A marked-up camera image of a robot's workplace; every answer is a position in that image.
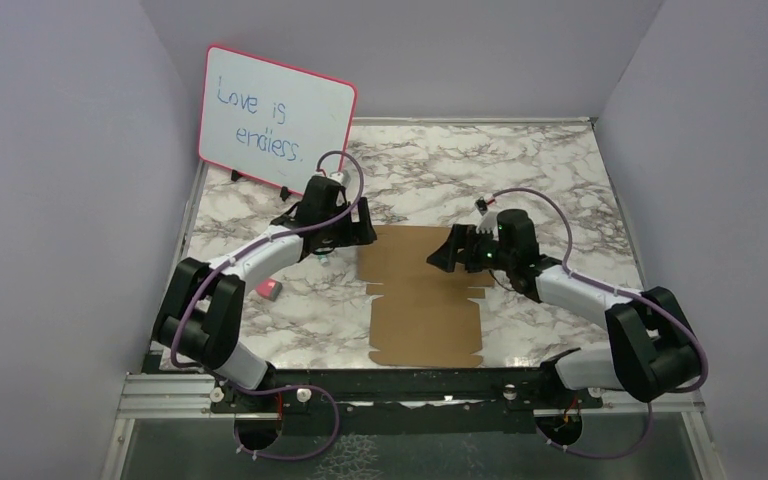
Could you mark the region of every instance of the whiteboard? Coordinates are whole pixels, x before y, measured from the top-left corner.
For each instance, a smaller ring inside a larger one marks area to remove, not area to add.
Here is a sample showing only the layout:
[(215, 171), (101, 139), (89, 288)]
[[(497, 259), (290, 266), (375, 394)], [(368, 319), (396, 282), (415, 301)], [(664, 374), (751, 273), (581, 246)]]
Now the whiteboard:
[[(293, 193), (316, 162), (345, 150), (357, 90), (329, 78), (213, 45), (207, 49), (199, 156)], [(342, 165), (339, 155), (326, 172)]]

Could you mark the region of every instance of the brown cardboard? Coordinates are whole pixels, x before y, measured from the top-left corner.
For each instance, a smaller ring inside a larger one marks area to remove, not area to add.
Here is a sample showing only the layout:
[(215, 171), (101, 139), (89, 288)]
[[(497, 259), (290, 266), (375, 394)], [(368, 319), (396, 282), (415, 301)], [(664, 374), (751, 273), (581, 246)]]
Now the brown cardboard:
[(380, 365), (477, 367), (484, 298), (493, 278), (458, 265), (443, 272), (425, 262), (449, 235), (446, 227), (376, 225), (378, 240), (358, 252), (358, 277), (372, 301), (369, 358)]

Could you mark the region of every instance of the red whiteboard frame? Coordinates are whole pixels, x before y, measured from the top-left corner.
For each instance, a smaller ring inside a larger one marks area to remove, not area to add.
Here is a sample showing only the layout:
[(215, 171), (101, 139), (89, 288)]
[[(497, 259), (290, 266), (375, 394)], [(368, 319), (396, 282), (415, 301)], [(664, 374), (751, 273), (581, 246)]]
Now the red whiteboard frame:
[[(355, 96), (352, 99), (352, 111), (349, 112), (349, 124), (346, 125), (346, 137), (345, 137), (345, 139), (343, 139), (343, 150), (344, 151), (346, 150), (346, 147), (349, 145), (349, 132), (352, 129), (352, 120), (354, 120), (354, 118), (355, 118), (355, 106), (357, 105), (357, 95), (358, 95), (357, 94), (357, 87), (355, 87), (353, 83), (347, 82), (345, 80), (340, 80), (339, 78), (334, 78), (334, 77), (331, 77), (331, 76), (328, 76), (328, 75), (323, 75), (321, 73), (312, 72), (310, 70), (306, 70), (306, 69), (301, 68), (301, 67), (294, 67), (292, 65), (287, 65), (286, 63), (281, 63), (281, 62), (278, 62), (278, 61), (275, 61), (275, 60), (271, 60), (271, 59), (268, 59), (268, 58), (261, 57), (259, 55), (254, 55), (254, 54), (251, 54), (251, 53), (242, 52), (240, 50), (236, 50), (236, 49), (233, 49), (233, 48), (229, 48), (229, 47), (226, 47), (226, 46), (214, 43), (214, 44), (211, 44), (209, 47), (207, 47), (207, 51), (204, 54), (204, 83), (202, 83), (202, 91), (201, 91), (201, 116), (199, 117), (199, 148), (198, 148), (199, 158), (203, 162), (209, 163), (211, 165), (215, 165), (215, 166), (217, 166), (219, 168), (223, 168), (223, 169), (228, 170), (228, 171), (232, 171), (233, 170), (230, 167), (226, 167), (225, 165), (219, 164), (219, 163), (214, 162), (212, 160), (208, 160), (208, 159), (206, 159), (206, 158), (201, 156), (201, 125), (202, 125), (203, 120), (204, 120), (204, 95), (205, 95), (205, 92), (207, 91), (207, 57), (210, 54), (210, 50), (213, 49), (213, 48), (218, 48), (220, 50), (225, 50), (227, 52), (236, 53), (237, 55), (242, 55), (244, 57), (249, 57), (249, 58), (253, 58), (255, 60), (260, 60), (261, 62), (271, 63), (271, 64), (277, 65), (279, 67), (288, 68), (290, 70), (295, 70), (297, 72), (305, 73), (307, 75), (312, 75), (314, 77), (323, 78), (325, 80), (329, 80), (329, 81), (336, 82), (336, 83), (341, 83), (343, 85), (351, 87), (352, 91), (355, 92)], [(342, 170), (343, 169), (343, 160), (344, 160), (343, 157), (340, 156), (340, 165), (337, 167), (338, 170)], [(282, 185), (276, 185), (276, 184), (274, 184), (272, 182), (263, 180), (262, 178), (257, 178), (257, 177), (255, 177), (253, 175), (249, 175), (249, 174), (244, 173), (244, 172), (237, 171), (237, 173), (239, 173), (240, 175), (242, 175), (242, 176), (244, 176), (246, 178), (250, 178), (252, 180), (256, 180), (256, 181), (258, 181), (260, 183), (265, 183), (266, 185), (270, 185), (270, 186), (273, 186), (275, 188), (281, 188), (282, 187)], [(302, 192), (296, 192), (296, 191), (293, 191), (293, 190), (290, 190), (290, 193), (294, 193), (296, 195), (301, 195), (302, 194)]]

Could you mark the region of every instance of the pink object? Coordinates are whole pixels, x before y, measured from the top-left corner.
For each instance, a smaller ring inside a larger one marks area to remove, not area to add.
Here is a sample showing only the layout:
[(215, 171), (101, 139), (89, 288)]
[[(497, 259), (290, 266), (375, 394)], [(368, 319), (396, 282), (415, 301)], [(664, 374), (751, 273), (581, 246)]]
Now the pink object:
[(258, 285), (255, 292), (261, 297), (274, 302), (275, 299), (278, 298), (278, 294), (281, 293), (283, 287), (284, 285), (282, 285), (281, 282), (270, 278)]

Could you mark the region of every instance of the gray wall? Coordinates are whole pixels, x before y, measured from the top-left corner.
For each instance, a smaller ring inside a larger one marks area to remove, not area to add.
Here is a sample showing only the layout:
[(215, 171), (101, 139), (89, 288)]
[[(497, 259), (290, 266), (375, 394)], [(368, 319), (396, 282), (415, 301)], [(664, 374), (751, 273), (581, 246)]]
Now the gray wall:
[(596, 133), (648, 283), (711, 356), (730, 478), (768, 478), (768, 1), (666, 0)]
[(141, 0), (201, 105), (213, 42), (355, 83), (361, 116), (595, 116), (661, 0)]
[(188, 109), (136, 0), (0, 1), (0, 478), (98, 477), (196, 165)]

